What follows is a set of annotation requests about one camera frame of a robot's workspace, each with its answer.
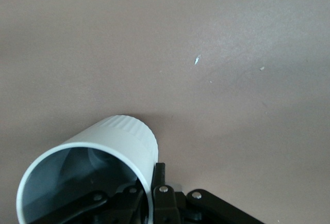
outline white plastic cylinder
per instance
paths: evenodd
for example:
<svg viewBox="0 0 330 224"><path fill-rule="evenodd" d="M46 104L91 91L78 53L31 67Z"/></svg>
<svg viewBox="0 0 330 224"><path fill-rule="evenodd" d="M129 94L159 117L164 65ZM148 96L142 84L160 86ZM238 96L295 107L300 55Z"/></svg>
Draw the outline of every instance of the white plastic cylinder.
<svg viewBox="0 0 330 224"><path fill-rule="evenodd" d="M137 178L152 223L151 183L157 161L156 138L143 122L123 115L106 118L28 167L16 198L19 223L30 223L93 190L112 196Z"/></svg>

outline white container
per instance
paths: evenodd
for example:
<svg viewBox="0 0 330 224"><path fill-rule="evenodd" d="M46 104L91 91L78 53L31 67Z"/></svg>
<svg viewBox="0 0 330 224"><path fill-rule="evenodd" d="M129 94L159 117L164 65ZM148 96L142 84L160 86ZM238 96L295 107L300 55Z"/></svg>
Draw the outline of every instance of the white container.
<svg viewBox="0 0 330 224"><path fill-rule="evenodd" d="M16 199L19 223L30 223L93 190L111 197L137 178L147 195L152 223L151 182L157 161L155 136L143 122L129 116L106 118L28 167Z"/></svg>

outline debris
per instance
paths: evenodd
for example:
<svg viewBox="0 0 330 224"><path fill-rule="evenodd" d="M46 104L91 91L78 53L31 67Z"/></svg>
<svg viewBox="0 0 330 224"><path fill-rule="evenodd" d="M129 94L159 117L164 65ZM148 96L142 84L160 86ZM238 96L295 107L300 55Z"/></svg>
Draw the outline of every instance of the debris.
<svg viewBox="0 0 330 224"><path fill-rule="evenodd" d="M198 61L199 61L199 59L200 59L200 56L201 56L201 55L198 55L198 57L196 57L196 59L195 59L195 65L198 63Z"/></svg>

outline metal bolt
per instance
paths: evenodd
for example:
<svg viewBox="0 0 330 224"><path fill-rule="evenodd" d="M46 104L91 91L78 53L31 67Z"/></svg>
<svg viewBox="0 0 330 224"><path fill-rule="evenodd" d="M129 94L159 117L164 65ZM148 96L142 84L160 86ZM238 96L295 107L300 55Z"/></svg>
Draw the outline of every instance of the metal bolt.
<svg viewBox="0 0 330 224"><path fill-rule="evenodd" d="M166 186L162 186L159 188L159 191L165 193L165 192L168 192L169 189Z"/></svg>
<svg viewBox="0 0 330 224"><path fill-rule="evenodd" d="M95 194L93 197L94 201L100 201L102 199L102 195L101 194Z"/></svg>
<svg viewBox="0 0 330 224"><path fill-rule="evenodd" d="M198 191L195 191L191 194L191 196L195 199L201 199L202 198L202 194L199 193Z"/></svg>
<svg viewBox="0 0 330 224"><path fill-rule="evenodd" d="M129 193L135 193L137 190L136 190L136 188L131 188L131 189L129 189Z"/></svg>

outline beige surface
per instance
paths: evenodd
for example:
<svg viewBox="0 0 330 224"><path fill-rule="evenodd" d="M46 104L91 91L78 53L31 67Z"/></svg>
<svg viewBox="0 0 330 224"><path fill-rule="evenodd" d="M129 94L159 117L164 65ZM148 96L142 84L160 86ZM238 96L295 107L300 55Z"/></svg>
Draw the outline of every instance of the beige surface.
<svg viewBox="0 0 330 224"><path fill-rule="evenodd" d="M329 223L329 17L329 0L0 0L1 223L38 155L115 114L150 126L185 192Z"/></svg>

